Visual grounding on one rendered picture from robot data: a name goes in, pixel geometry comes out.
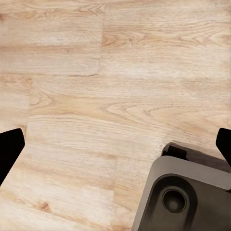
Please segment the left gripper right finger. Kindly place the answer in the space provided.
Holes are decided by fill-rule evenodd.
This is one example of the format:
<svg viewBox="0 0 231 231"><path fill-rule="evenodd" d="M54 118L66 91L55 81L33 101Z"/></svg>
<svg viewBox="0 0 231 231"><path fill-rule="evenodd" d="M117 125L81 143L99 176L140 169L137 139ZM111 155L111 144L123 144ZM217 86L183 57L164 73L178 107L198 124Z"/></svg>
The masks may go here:
<svg viewBox="0 0 231 231"><path fill-rule="evenodd" d="M231 130L220 128L218 131L216 146L231 166Z"/></svg>

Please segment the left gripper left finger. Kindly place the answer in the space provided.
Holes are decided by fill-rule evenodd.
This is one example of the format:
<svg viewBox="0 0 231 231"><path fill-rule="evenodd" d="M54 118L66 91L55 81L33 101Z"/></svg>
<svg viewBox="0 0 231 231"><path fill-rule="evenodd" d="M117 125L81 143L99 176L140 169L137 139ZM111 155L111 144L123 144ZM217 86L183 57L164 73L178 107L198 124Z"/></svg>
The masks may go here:
<svg viewBox="0 0 231 231"><path fill-rule="evenodd" d="M0 134L0 186L25 147L25 139L20 128Z"/></svg>

